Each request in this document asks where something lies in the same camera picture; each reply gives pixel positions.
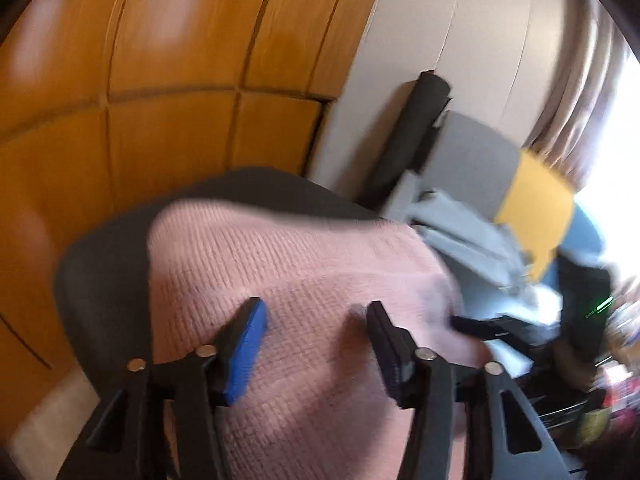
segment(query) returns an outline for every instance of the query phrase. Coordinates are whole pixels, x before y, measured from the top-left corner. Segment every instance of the silver screw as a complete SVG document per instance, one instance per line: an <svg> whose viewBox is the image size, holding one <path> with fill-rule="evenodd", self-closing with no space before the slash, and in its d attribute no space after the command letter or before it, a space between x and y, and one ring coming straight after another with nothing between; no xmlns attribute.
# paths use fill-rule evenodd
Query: silver screw
<svg viewBox="0 0 640 480"><path fill-rule="evenodd" d="M213 357L217 353L218 351L213 345L202 345L196 350L196 355L198 357Z"/></svg>
<svg viewBox="0 0 640 480"><path fill-rule="evenodd" d="M484 365L484 371L491 375L500 375L504 371L504 368L500 363L491 361Z"/></svg>
<svg viewBox="0 0 640 480"><path fill-rule="evenodd" d="M420 359L420 361L433 361L438 354L431 350L431 348L417 348L415 350L415 356Z"/></svg>
<svg viewBox="0 0 640 480"><path fill-rule="evenodd" d="M146 368L146 361L140 357L136 357L127 363L129 372L141 372Z"/></svg>

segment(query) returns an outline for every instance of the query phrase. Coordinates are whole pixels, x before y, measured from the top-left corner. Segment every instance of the yellow fabric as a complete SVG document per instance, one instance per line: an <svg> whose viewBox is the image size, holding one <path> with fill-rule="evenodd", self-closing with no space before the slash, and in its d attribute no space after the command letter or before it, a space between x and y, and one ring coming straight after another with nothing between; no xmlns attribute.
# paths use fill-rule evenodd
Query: yellow fabric
<svg viewBox="0 0 640 480"><path fill-rule="evenodd" d="M532 253L533 281L540 280L553 260L573 215L570 186L529 152L520 152L518 169L495 222L510 225L521 247Z"/></svg>

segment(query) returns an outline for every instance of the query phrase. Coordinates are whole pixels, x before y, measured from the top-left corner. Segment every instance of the pink fabric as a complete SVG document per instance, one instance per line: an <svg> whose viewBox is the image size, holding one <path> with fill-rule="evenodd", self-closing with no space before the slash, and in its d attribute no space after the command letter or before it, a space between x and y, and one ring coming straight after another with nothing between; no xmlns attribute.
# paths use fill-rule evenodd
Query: pink fabric
<svg viewBox="0 0 640 480"><path fill-rule="evenodd" d="M405 225L190 201L159 216L148 250L156 362L209 342L250 296L268 306L248 389L221 410L236 479L396 477L412 414L385 394L364 330L370 301L450 362L490 358L447 327L458 293Z"/></svg>

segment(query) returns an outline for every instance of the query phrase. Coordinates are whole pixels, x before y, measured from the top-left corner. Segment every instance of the white wall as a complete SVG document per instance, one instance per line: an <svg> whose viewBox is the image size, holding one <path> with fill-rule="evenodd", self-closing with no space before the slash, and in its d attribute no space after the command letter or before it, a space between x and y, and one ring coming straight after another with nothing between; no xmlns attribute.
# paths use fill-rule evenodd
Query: white wall
<svg viewBox="0 0 640 480"><path fill-rule="evenodd" d="M377 0L309 178L352 198L418 74L452 86L450 108L519 145L574 33L576 0Z"/></svg>

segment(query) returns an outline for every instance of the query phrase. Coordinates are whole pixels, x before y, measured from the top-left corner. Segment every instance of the chair seat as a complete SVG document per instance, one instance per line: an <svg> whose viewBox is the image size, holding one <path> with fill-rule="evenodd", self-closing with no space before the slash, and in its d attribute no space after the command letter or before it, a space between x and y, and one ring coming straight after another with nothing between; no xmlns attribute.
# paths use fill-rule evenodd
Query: chair seat
<svg viewBox="0 0 640 480"><path fill-rule="evenodd" d="M98 394L133 357L151 360L146 236L154 218L180 198L209 198L321 218L376 215L302 177L245 168L133 209L68 248L54 278L66 336Z"/></svg>

